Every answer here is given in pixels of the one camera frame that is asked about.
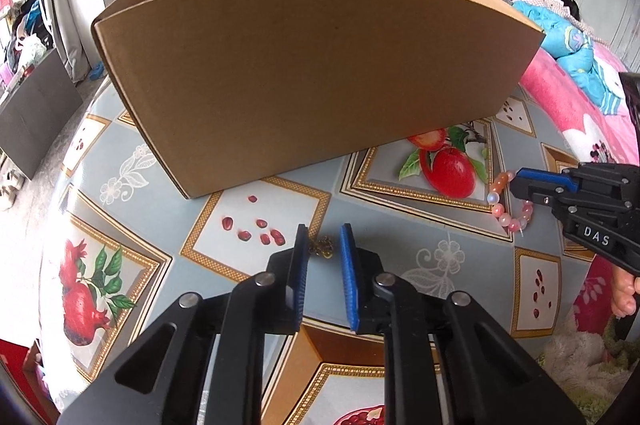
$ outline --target beaded bracelet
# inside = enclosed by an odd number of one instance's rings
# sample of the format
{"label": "beaded bracelet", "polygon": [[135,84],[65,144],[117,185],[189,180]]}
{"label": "beaded bracelet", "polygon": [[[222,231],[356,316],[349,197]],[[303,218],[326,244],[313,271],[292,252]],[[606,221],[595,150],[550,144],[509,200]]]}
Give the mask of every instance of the beaded bracelet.
{"label": "beaded bracelet", "polygon": [[529,200],[524,201],[522,204],[521,217],[511,217],[509,212],[504,210],[504,205],[500,203],[500,194],[507,186],[507,183],[516,177],[514,171],[508,170],[507,172],[501,172],[495,181],[489,185],[489,193],[486,196],[486,201],[491,207],[491,213],[498,219],[501,227],[506,227],[511,232],[522,231],[527,228],[531,216],[533,215],[533,203]]}

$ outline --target black hair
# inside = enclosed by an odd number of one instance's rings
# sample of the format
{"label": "black hair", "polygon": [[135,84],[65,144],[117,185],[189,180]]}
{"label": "black hair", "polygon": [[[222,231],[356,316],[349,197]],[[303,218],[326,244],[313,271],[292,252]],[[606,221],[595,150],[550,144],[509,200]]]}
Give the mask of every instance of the black hair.
{"label": "black hair", "polygon": [[571,17],[573,17],[575,20],[580,21],[580,9],[578,8],[578,3],[576,3],[574,0],[560,1],[562,1],[565,6],[569,7],[569,13],[571,14]]}

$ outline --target white bead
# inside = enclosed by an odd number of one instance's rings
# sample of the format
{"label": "white bead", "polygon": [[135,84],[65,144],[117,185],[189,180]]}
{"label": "white bead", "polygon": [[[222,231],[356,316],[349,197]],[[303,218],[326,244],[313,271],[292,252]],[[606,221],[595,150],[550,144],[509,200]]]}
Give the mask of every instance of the white bead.
{"label": "white bead", "polygon": [[489,192],[486,195],[486,202],[490,205],[495,205],[500,201],[500,195],[497,192]]}

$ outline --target blue blanket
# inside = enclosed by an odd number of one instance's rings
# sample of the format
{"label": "blue blanket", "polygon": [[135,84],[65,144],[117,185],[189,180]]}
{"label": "blue blanket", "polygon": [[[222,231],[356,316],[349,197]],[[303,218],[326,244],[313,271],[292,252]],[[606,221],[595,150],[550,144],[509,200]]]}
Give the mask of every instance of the blue blanket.
{"label": "blue blanket", "polygon": [[567,72],[603,115],[615,115],[620,101],[607,87],[604,71],[593,58],[591,38],[558,14],[524,1],[513,1],[513,7],[535,22],[545,32],[542,49]]}

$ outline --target red fabric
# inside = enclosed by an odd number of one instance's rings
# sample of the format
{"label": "red fabric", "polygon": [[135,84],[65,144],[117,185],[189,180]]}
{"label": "red fabric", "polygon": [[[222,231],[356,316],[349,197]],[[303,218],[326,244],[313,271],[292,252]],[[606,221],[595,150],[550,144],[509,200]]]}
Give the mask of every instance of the red fabric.
{"label": "red fabric", "polygon": [[22,371],[22,363],[24,362],[24,357],[27,356],[27,352],[28,349],[22,345],[0,340],[0,360],[7,367],[11,376],[14,377],[18,388],[25,395],[31,406],[46,423],[51,423]]}
{"label": "red fabric", "polygon": [[612,265],[597,255],[574,302],[578,331],[602,334],[611,312]]}

